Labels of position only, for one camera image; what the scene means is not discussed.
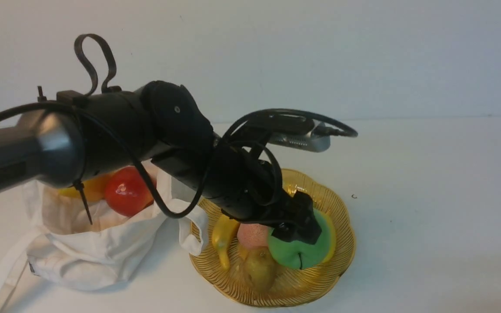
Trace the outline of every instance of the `apple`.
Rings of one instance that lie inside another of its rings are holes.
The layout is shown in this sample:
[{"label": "apple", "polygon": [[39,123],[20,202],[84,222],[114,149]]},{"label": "apple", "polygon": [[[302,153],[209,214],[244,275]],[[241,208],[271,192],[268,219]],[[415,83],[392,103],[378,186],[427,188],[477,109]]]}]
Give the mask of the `apple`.
[{"label": "apple", "polygon": [[322,233],[315,244],[308,244],[294,240],[285,242],[272,236],[273,230],[268,236],[268,248],[276,262],[290,269],[303,270],[322,263],[332,246],[330,226],[318,210],[314,209],[314,217],[318,221]]}]

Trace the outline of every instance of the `black handle loop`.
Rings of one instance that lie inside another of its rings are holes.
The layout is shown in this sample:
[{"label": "black handle loop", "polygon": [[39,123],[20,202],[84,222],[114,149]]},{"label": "black handle loop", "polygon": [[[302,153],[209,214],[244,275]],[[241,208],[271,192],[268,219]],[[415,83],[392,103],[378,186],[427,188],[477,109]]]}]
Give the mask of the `black handle loop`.
[{"label": "black handle loop", "polygon": [[107,83],[115,77],[115,73],[117,73],[117,65],[115,64],[115,59],[113,57],[113,53],[111,53],[111,48],[109,44],[100,36],[97,34],[89,33],[89,34],[82,34],[78,36],[75,40],[75,54],[78,58],[78,61],[82,63],[86,71],[88,72],[88,75],[90,75],[90,80],[92,80],[92,88],[88,93],[85,94],[85,96],[92,95],[94,91],[96,91],[96,88],[98,88],[98,73],[96,73],[96,69],[94,69],[94,66],[88,59],[86,59],[86,56],[84,55],[84,51],[82,50],[82,42],[84,42],[84,39],[92,38],[94,41],[96,41],[100,48],[102,48],[102,52],[104,53],[104,57],[106,58],[107,61],[107,77],[104,79],[104,82],[102,83],[102,93],[109,93],[113,91],[120,91],[121,89],[119,87],[107,87]]}]

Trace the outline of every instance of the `white wall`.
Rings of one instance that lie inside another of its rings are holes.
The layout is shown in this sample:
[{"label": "white wall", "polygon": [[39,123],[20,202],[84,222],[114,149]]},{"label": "white wall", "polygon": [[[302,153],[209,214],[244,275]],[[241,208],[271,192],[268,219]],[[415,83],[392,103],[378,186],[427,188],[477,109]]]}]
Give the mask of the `white wall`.
[{"label": "white wall", "polygon": [[183,83],[212,121],[501,115],[501,0],[0,0],[0,110],[38,84],[87,91],[85,32],[111,45],[113,83]]}]

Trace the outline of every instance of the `pear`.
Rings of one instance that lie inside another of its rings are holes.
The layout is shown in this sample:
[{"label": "pear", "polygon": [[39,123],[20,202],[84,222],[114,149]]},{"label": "pear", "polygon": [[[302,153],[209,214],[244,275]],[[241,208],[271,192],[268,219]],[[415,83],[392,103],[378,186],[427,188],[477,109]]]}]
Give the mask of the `pear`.
[{"label": "pear", "polygon": [[267,247],[253,249],[243,263],[243,277],[252,289],[264,293],[276,280],[276,266]]}]

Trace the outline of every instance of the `bag handle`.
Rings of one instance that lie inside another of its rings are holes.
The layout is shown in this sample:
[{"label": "bag handle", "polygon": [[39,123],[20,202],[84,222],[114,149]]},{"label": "bag handle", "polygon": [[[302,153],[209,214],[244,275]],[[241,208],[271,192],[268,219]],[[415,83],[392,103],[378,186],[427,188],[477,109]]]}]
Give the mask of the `bag handle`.
[{"label": "bag handle", "polygon": [[[187,207],[187,204],[188,202],[183,200],[173,199],[169,201],[167,206],[169,206],[173,212],[182,212]],[[198,228],[200,241],[193,235],[190,229],[191,222]],[[199,256],[208,244],[207,228],[208,215],[200,206],[195,206],[189,214],[179,219],[179,244],[193,256]]]},{"label": "bag handle", "polygon": [[[162,195],[163,200],[172,212],[183,212],[189,204],[180,199],[173,199],[171,195],[171,175],[167,174],[163,169],[157,170],[157,190]],[[179,218],[179,244],[183,249],[198,256],[208,244],[208,215],[200,207],[195,206],[189,214],[183,218]],[[198,228],[200,241],[193,235],[191,231],[191,222]]]},{"label": "bag handle", "polygon": [[41,234],[39,228],[32,228],[0,261],[0,310],[7,303],[26,268],[28,263],[26,253],[24,253],[26,248]]}]

